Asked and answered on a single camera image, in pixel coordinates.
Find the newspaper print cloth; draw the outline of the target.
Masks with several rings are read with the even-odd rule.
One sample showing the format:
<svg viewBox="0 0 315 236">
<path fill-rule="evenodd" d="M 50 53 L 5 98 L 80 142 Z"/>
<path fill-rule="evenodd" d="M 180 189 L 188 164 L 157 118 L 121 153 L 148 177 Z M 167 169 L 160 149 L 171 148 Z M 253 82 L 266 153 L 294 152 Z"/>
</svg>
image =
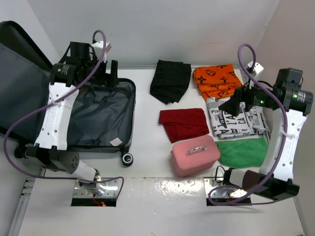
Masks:
<svg viewBox="0 0 315 236">
<path fill-rule="evenodd" d="M 224 101 L 215 97 L 207 99 L 207 109 L 213 134 L 221 140 L 234 139 L 243 136 L 263 135 L 269 131 L 261 107 L 254 106 L 245 111 L 245 103 L 240 103 L 239 115 L 221 111 L 219 106 Z"/>
</svg>

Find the orange patterned towel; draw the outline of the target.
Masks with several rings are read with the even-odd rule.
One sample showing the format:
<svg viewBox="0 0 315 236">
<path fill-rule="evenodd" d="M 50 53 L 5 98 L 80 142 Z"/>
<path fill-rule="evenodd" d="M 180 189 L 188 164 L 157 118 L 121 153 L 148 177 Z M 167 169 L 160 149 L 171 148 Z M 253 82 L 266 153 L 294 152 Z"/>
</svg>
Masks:
<svg viewBox="0 0 315 236">
<path fill-rule="evenodd" d="M 230 97 L 242 86 L 232 64 L 198 67 L 193 72 L 193 79 L 205 101 L 210 97 Z"/>
</svg>

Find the black white kids suitcase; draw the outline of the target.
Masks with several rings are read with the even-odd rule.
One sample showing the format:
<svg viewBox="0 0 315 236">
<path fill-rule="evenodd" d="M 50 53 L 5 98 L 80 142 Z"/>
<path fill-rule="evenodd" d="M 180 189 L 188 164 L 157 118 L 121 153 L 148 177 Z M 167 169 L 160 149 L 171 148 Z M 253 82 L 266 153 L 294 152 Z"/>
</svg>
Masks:
<svg viewBox="0 0 315 236">
<path fill-rule="evenodd" d="M 26 153 L 43 123 L 54 64 L 14 21 L 0 24 L 0 133 L 16 140 L 16 158 L 43 158 Z M 120 152 L 130 166 L 136 86 L 119 78 L 115 87 L 87 83 L 75 100 L 67 135 L 67 155 L 80 152 Z"/>
</svg>

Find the green microfiber cloth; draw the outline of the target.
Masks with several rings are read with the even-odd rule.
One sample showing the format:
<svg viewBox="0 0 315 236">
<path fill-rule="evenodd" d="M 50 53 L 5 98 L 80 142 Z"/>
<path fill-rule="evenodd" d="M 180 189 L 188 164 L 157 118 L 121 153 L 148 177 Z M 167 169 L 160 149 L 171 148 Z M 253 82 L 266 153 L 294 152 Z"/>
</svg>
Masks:
<svg viewBox="0 0 315 236">
<path fill-rule="evenodd" d="M 243 169 L 260 167 L 268 151 L 268 143 L 263 137 L 235 141 L 219 141 L 219 162 L 225 166 Z"/>
</svg>

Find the black garment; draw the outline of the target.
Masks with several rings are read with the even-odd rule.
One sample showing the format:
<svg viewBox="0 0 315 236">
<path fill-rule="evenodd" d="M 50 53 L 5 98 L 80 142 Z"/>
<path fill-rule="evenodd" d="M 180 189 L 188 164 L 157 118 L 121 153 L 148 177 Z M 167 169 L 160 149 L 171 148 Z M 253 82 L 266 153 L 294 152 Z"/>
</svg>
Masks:
<svg viewBox="0 0 315 236">
<path fill-rule="evenodd" d="M 164 104 L 179 102 L 191 79 L 191 65 L 159 60 L 150 85 L 150 95 Z"/>
</svg>

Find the red garment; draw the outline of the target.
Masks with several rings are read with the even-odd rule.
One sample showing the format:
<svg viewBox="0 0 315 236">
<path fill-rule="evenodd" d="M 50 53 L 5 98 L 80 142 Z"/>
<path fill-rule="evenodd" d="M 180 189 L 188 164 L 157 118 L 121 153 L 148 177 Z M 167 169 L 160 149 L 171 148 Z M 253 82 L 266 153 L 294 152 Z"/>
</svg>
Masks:
<svg viewBox="0 0 315 236">
<path fill-rule="evenodd" d="M 161 110 L 158 119 L 171 143 L 209 134 L 201 108 Z"/>
</svg>

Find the pink cosmetic case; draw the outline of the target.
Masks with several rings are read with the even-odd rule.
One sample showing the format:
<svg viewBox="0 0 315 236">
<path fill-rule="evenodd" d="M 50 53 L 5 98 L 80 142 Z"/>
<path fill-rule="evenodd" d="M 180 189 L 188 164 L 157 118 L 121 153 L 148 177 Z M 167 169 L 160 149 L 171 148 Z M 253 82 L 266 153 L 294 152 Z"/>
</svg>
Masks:
<svg viewBox="0 0 315 236">
<path fill-rule="evenodd" d="M 175 144 L 171 162 L 177 176 L 189 177 L 211 168 L 220 155 L 215 140 L 204 135 Z"/>
</svg>

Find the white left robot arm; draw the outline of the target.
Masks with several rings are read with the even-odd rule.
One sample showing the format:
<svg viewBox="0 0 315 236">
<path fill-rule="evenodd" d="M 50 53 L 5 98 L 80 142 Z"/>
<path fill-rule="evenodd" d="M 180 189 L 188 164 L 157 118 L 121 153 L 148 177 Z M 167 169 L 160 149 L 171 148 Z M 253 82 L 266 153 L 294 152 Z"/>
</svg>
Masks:
<svg viewBox="0 0 315 236">
<path fill-rule="evenodd" d="M 87 189 L 99 189 L 105 182 L 97 169 L 88 166 L 77 156 L 67 155 L 67 135 L 72 109 L 79 90 L 91 82 L 106 85 L 106 54 L 109 42 L 93 40 L 92 44 L 70 42 L 64 56 L 50 72 L 48 102 L 41 131 L 27 154 L 43 158 L 50 170 L 66 172 Z"/>
</svg>

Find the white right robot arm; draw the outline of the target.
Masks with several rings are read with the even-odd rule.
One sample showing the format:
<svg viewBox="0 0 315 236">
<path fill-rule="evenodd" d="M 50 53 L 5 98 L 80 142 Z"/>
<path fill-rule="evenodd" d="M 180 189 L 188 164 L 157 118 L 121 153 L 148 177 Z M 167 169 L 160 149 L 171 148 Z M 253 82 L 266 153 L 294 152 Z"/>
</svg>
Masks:
<svg viewBox="0 0 315 236">
<path fill-rule="evenodd" d="M 240 187 L 272 201 L 295 197 L 300 187 L 293 183 L 293 161 L 301 129 L 311 111 L 313 94 L 301 89 L 303 72 L 280 69 L 272 90 L 256 84 L 242 86 L 219 106 L 229 115 L 238 115 L 240 104 L 248 112 L 254 106 L 273 111 L 273 129 L 266 157 L 258 172 L 229 168 L 224 186 Z"/>
</svg>

